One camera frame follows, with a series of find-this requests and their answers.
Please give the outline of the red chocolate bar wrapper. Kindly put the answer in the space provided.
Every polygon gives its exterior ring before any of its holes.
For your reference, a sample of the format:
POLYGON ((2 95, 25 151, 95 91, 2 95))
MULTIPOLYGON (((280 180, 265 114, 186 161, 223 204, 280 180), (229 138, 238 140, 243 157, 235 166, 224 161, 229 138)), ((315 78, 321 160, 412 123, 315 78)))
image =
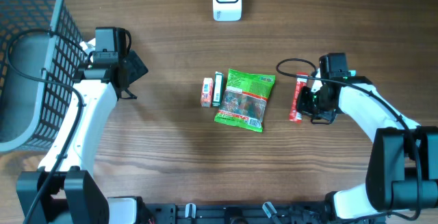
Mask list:
POLYGON ((297 73, 298 78, 296 79, 296 87, 294 91, 294 98, 292 100, 292 106, 291 110, 289 112, 289 120, 295 123, 301 123, 302 122, 302 114, 297 110, 298 107, 298 96, 300 94, 300 91, 303 87, 307 85, 307 79, 305 77, 308 77, 309 75, 304 72, 298 72, 297 73))

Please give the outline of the green white gum pack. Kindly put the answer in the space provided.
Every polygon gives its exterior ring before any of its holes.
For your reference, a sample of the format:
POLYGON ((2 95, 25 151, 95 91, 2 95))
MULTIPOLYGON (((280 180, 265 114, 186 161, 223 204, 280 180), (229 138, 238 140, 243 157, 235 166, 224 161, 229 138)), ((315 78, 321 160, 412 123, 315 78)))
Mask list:
POLYGON ((213 107, 220 106, 222 101, 222 89, 224 87, 224 75, 218 71, 215 72, 214 92, 212 97, 213 107))

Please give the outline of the green snack bag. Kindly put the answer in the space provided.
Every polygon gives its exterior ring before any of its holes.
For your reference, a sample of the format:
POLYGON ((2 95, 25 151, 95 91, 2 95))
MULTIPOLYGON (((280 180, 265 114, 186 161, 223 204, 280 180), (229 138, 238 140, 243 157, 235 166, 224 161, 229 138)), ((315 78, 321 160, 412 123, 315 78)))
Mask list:
POLYGON ((262 132, 263 118, 275 80, 275 75, 229 69, 227 84, 214 121, 262 132))

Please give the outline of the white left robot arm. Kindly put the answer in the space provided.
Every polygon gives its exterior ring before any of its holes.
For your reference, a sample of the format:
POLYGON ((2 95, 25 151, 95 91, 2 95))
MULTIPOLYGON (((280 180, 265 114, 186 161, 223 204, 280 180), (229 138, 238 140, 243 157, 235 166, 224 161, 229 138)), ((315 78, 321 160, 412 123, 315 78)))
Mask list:
POLYGON ((131 42, 126 29, 96 29, 95 46, 73 75, 73 95, 55 142, 37 171, 18 178, 25 223, 153 222, 141 197, 105 197, 92 172, 110 113, 148 72, 131 42))

